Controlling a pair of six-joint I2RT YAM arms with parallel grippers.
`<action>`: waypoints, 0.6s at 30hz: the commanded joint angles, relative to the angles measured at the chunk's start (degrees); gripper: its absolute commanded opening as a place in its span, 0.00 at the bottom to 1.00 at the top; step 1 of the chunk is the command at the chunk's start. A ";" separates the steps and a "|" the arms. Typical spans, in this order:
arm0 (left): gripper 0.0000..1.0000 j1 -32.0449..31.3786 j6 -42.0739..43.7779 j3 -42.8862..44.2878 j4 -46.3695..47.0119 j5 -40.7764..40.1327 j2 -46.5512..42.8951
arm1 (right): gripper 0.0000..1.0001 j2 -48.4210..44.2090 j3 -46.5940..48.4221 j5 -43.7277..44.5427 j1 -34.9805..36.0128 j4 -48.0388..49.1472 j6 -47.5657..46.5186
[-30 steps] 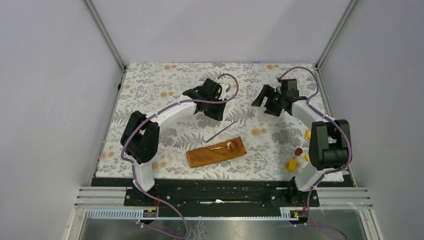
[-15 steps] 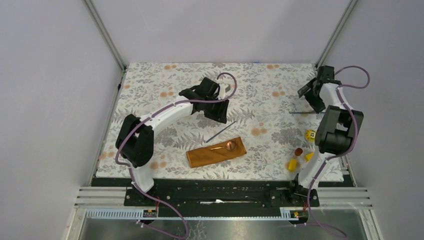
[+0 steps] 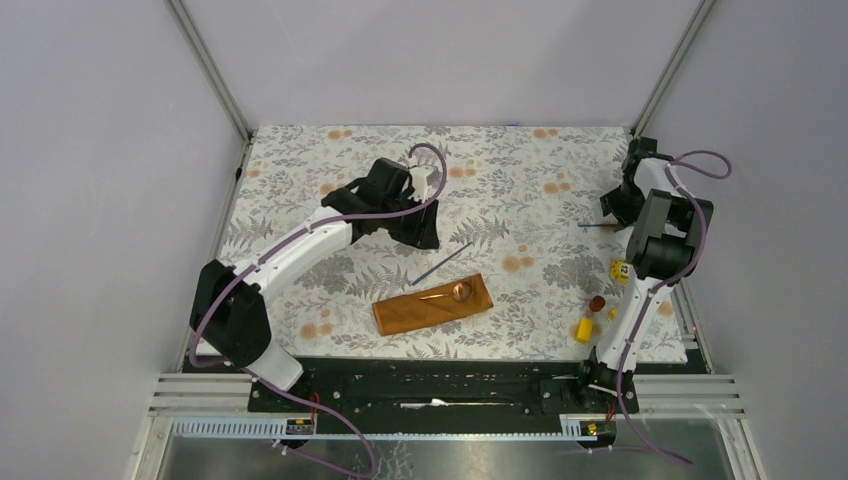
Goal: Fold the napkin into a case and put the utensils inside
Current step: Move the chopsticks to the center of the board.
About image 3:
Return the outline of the brown wooden spoon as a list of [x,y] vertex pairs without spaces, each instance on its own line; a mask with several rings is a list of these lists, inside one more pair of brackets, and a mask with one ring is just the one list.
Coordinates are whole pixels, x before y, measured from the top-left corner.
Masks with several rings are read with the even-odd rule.
[[435,293],[420,296],[420,300],[432,300],[439,298],[451,298],[456,302],[464,302],[468,300],[474,293],[474,286],[469,281],[460,281],[456,283],[449,292]]

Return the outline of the orange cloth napkin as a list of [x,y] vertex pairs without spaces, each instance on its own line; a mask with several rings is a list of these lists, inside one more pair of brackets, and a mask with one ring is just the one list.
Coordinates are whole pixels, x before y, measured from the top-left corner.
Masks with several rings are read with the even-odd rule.
[[[449,292],[460,281],[469,281],[474,286],[473,295],[464,302],[451,298],[419,299],[423,295]],[[482,275],[476,274],[429,290],[375,302],[372,309],[378,332],[382,336],[390,336],[464,319],[486,312],[493,306]]]

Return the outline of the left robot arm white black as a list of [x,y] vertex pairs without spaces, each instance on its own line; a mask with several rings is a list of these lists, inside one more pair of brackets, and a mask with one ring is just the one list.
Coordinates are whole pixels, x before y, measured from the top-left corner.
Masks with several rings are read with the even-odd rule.
[[368,174],[327,194],[301,226],[233,265],[212,260],[201,270],[189,324],[224,360],[272,386],[288,411],[309,401],[302,365],[274,339],[267,307],[318,263],[378,230],[420,250],[439,246],[433,166],[406,167],[379,158]]

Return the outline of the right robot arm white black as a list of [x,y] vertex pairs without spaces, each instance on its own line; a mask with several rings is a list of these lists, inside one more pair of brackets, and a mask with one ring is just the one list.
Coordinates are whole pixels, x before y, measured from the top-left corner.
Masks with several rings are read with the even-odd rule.
[[604,215],[632,230],[625,251],[629,279],[613,331],[592,351],[592,365],[600,374],[589,374],[573,386],[583,410],[597,412],[613,394],[625,391],[647,327],[673,286],[692,273],[705,246],[714,204],[688,191],[673,162],[657,151],[655,139],[631,140],[621,184],[600,199]]

